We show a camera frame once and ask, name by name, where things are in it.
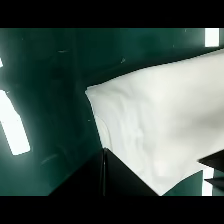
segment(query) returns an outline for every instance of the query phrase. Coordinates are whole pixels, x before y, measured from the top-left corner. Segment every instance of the white towel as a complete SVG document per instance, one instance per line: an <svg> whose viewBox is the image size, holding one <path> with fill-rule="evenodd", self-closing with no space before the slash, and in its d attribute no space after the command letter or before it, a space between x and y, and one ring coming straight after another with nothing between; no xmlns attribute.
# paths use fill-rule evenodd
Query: white towel
<svg viewBox="0 0 224 224"><path fill-rule="evenodd" d="M224 54L141 69L86 91L103 147L159 195L224 148Z"/></svg>

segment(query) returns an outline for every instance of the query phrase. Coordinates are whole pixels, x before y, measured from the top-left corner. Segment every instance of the black triangular object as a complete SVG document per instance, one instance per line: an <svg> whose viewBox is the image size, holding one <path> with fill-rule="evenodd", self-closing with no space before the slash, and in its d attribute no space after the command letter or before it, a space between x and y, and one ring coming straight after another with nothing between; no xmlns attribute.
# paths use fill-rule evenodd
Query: black triangular object
<svg viewBox="0 0 224 224"><path fill-rule="evenodd" d="M158 196L110 150L102 149L51 196Z"/></svg>
<svg viewBox="0 0 224 224"><path fill-rule="evenodd" d="M224 191L224 177L216 177L212 179L205 179L208 183L212 184L215 188Z"/></svg>
<svg viewBox="0 0 224 224"><path fill-rule="evenodd" d="M199 160L200 163L224 172L224 150Z"/></svg>

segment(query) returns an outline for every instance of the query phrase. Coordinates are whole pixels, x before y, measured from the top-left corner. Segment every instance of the white fabric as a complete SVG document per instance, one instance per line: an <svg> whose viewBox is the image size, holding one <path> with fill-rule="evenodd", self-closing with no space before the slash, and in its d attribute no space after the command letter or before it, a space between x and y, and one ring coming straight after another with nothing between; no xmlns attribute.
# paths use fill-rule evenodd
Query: white fabric
<svg viewBox="0 0 224 224"><path fill-rule="evenodd" d="M86 91L103 147L159 195L224 148L224 54L141 69Z"/></svg>

